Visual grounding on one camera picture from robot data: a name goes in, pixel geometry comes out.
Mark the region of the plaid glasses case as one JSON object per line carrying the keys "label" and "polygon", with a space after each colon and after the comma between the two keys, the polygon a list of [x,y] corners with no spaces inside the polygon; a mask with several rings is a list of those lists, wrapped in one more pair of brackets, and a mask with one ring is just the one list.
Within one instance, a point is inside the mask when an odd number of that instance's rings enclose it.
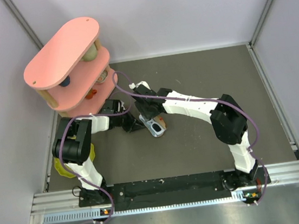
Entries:
{"label": "plaid glasses case", "polygon": [[160,115],[154,117],[153,119],[146,120],[143,115],[140,114],[139,119],[153,137],[160,137],[167,130],[166,123]]}

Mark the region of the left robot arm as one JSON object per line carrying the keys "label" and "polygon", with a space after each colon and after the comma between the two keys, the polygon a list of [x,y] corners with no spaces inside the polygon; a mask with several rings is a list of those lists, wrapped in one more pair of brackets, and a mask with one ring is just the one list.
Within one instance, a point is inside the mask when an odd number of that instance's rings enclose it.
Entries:
{"label": "left robot arm", "polygon": [[107,99],[99,114],[76,119],[63,117],[53,142],[52,155],[60,160],[65,171],[81,181],[79,206],[97,206],[109,202],[105,179],[90,158],[92,135],[121,127],[126,132],[145,128],[119,99]]}

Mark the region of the white sunglasses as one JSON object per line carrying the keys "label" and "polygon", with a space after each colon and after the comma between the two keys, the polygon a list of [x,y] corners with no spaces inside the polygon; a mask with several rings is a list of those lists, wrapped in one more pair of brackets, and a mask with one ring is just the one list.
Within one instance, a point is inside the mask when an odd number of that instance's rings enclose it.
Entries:
{"label": "white sunglasses", "polygon": [[160,137],[164,134],[166,128],[161,125],[161,123],[157,122],[154,119],[146,120],[141,114],[139,115],[139,119],[149,132],[152,134],[153,137]]}

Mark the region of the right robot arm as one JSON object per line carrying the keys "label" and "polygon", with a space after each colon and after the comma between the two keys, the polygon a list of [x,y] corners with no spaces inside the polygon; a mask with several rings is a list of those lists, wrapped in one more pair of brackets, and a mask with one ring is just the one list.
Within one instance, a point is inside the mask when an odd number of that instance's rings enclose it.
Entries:
{"label": "right robot arm", "polygon": [[255,181],[258,165],[251,154],[247,117],[232,96],[223,94],[219,99],[204,99],[168,88],[155,92],[145,81],[129,87],[144,122],[165,113],[197,118],[212,125],[217,139],[229,147],[235,163],[235,171],[222,179],[227,189],[235,190]]}

